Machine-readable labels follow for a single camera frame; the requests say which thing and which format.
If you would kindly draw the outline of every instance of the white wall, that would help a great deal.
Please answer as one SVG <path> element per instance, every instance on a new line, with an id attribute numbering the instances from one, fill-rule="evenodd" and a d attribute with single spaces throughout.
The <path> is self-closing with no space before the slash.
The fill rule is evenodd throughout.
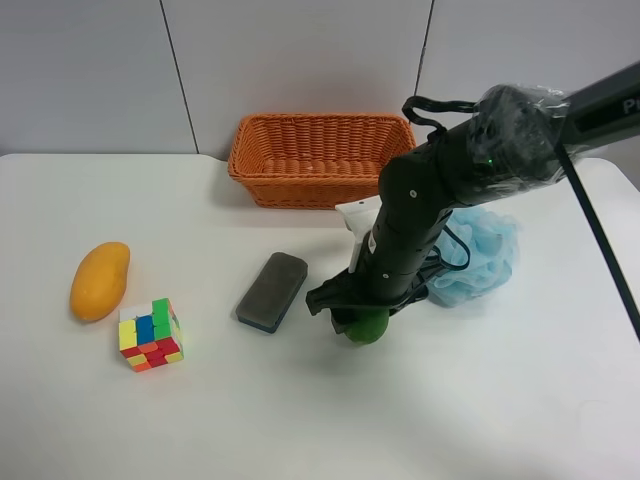
<path id="1" fill-rule="evenodd" d="M 253 112 L 400 112 L 429 0 L 165 0 L 200 151 Z"/>
<path id="2" fill-rule="evenodd" d="M 476 100 L 506 82 L 579 89 L 640 59 L 639 19 L 638 0 L 436 0 L 419 94 Z M 640 186 L 638 151 L 634 139 L 603 156 Z"/>
<path id="3" fill-rule="evenodd" d="M 195 152 L 158 0 L 2 0 L 0 154 Z"/>

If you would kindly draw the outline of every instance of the eraser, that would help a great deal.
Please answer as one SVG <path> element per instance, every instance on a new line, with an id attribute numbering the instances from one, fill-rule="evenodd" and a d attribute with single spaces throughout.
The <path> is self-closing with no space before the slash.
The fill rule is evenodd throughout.
<path id="1" fill-rule="evenodd" d="M 275 333 L 305 278 L 307 263 L 304 260 L 274 253 L 236 308 L 238 320 Z"/>

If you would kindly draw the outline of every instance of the rubik's cube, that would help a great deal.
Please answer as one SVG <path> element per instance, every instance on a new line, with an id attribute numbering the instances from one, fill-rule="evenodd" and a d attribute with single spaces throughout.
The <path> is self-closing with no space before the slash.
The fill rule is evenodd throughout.
<path id="1" fill-rule="evenodd" d="M 168 298 L 120 310 L 120 352 L 136 372 L 182 360 L 182 332 Z"/>

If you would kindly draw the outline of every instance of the plastic wrap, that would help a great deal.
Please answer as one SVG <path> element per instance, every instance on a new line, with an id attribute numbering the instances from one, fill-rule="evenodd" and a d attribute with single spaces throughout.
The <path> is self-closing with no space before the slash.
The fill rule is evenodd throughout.
<path id="1" fill-rule="evenodd" d="M 569 109 L 559 90 L 497 85 L 476 104 L 467 148 L 482 188 L 495 198 L 556 183 L 563 170 L 553 151 Z M 492 171 L 486 175 L 486 169 Z"/>

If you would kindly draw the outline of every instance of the green ball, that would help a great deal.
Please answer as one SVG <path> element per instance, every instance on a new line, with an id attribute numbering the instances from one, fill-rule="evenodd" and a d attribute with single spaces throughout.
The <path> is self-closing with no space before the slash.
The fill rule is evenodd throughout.
<path id="1" fill-rule="evenodd" d="M 358 310 L 357 320 L 350 324 L 344 334 L 353 343 L 369 345 L 378 340 L 389 325 L 389 310 Z"/>

